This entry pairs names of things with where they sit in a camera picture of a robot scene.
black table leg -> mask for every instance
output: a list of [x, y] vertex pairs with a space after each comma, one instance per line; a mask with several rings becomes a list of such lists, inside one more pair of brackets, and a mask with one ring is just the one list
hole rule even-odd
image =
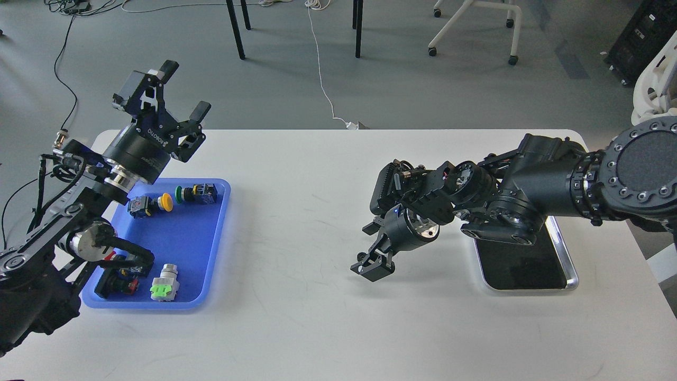
[[364, 0], [357, 1], [357, 37], [355, 38], [355, 58], [359, 58], [360, 51], [362, 50], [362, 4]]
[[238, 26], [238, 19], [235, 17], [235, 7], [233, 0], [225, 0], [228, 7], [228, 15], [230, 16], [230, 24], [233, 26], [233, 35], [235, 35], [235, 44], [238, 46], [238, 54], [240, 59], [244, 59], [244, 48], [242, 47], [242, 38], [240, 37], [240, 27]]
[[244, 16], [244, 27], [248, 30], [252, 30], [251, 24], [249, 24], [249, 12], [247, 11], [247, 2], [245, 0], [240, 0], [240, 5], [242, 6], [242, 16]]
[[353, 0], [353, 29], [357, 29], [357, 0]]

tray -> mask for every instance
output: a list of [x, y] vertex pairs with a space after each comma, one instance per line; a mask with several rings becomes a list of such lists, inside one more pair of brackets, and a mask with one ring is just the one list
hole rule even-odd
[[[218, 178], [160, 178], [155, 184], [137, 183], [129, 198], [174, 195], [176, 186], [213, 183], [217, 189], [215, 204], [174, 202], [169, 213], [157, 213], [148, 218], [132, 218], [126, 205], [118, 205], [111, 220], [118, 236], [149, 249], [155, 254], [155, 264], [148, 277], [139, 278], [139, 288], [133, 295], [113, 293], [108, 299], [94, 293], [103, 270], [96, 268], [82, 291], [85, 305], [91, 308], [135, 308], [148, 310], [187, 310], [197, 307], [209, 292], [214, 261], [219, 251], [223, 219], [230, 197], [230, 184]], [[118, 254], [127, 254], [117, 250]], [[153, 278], [160, 276], [165, 263], [178, 267], [179, 290], [171, 302], [150, 298]]]

white chair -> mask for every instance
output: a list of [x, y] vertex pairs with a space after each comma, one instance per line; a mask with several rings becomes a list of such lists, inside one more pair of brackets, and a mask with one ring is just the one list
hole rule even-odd
[[[435, 7], [433, 9], [433, 14], [435, 17], [440, 17], [442, 11], [440, 10], [440, 5], [444, 0], [437, 0]], [[483, 8], [494, 8], [494, 9], [506, 9], [508, 11], [508, 19], [506, 20], [506, 26], [508, 28], [515, 28], [514, 33], [512, 34], [512, 47], [510, 48], [510, 58], [508, 63], [514, 65], [517, 63], [519, 57], [517, 57], [517, 43], [519, 42], [519, 32], [522, 29], [522, 10], [515, 4], [513, 0], [502, 0], [501, 3], [494, 3], [491, 1], [479, 1], [479, 0], [464, 0], [461, 8], [456, 11], [452, 18], [447, 21], [444, 27], [437, 33], [435, 38], [430, 41], [428, 44], [428, 54], [431, 57], [437, 55], [437, 48], [435, 45], [437, 42], [447, 33], [449, 28], [465, 13], [468, 8], [473, 7], [483, 7]]]
[[631, 121], [643, 121], [677, 115], [677, 33], [640, 74], [632, 94]]

gray floor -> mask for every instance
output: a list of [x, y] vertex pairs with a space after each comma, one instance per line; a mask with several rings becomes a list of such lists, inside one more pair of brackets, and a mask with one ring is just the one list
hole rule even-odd
[[[103, 3], [92, 0], [94, 7]], [[352, 3], [333, 0], [312, 12], [324, 87], [336, 115], [347, 121], [372, 129], [567, 128], [590, 149], [604, 148], [630, 126], [632, 89], [619, 84], [600, 53], [613, 45], [639, 0], [518, 1], [524, 25], [516, 66], [507, 65], [512, 33], [505, 14], [492, 9], [471, 8], [437, 45], [437, 57], [428, 56], [428, 42], [459, 0], [443, 5], [440, 19], [433, 17], [433, 0], [367, 0], [362, 58], [355, 59]], [[159, 4], [134, 0], [127, 8]], [[244, 30], [240, 18], [244, 61], [225, 6], [144, 14], [115, 9], [77, 18], [58, 67], [79, 97], [66, 125], [72, 137], [89, 144], [106, 129], [124, 127], [129, 118], [110, 106], [112, 93], [132, 70], [158, 68], [166, 59], [181, 65], [165, 91], [177, 119], [206, 100], [213, 105], [208, 129], [344, 128], [331, 119], [320, 89], [303, 0], [248, 8], [253, 30]], [[52, 73], [69, 21], [37, 1], [0, 2], [0, 204], [35, 178], [38, 155], [50, 150], [72, 106]], [[12, 239], [26, 226], [35, 194], [28, 188], [9, 205]], [[670, 242], [667, 235], [636, 238], [645, 256]]]

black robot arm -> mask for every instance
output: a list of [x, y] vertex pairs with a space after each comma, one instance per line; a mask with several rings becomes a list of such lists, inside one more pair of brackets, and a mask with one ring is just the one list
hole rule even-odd
[[[128, 202], [138, 181], [153, 184], [170, 157], [187, 161], [204, 140], [200, 122], [210, 108], [200, 102], [188, 121], [176, 123], [165, 110], [162, 86], [178, 64], [166, 61], [160, 71], [134, 72], [119, 94], [117, 105], [132, 122], [103, 155], [71, 140], [65, 131], [55, 141], [55, 172], [62, 168], [72, 180], [57, 197], [36, 209], [24, 240], [0, 252], [0, 357], [21, 344], [31, 332], [51, 334], [79, 315], [79, 294], [96, 266], [149, 268], [151, 251], [116, 236], [101, 215], [111, 202]], [[45, 176], [41, 165], [41, 176]], [[60, 270], [52, 264], [55, 247], [72, 256]], [[113, 247], [125, 259], [106, 260]], [[80, 268], [74, 281], [66, 278]]]
[[376, 243], [351, 270], [371, 281], [395, 270], [392, 257], [434, 241], [454, 217], [474, 239], [533, 245], [548, 216], [599, 226], [629, 219], [647, 231], [677, 228], [677, 117], [624, 131], [600, 151], [527, 134], [516, 150], [435, 170], [405, 161], [379, 173], [363, 228]]

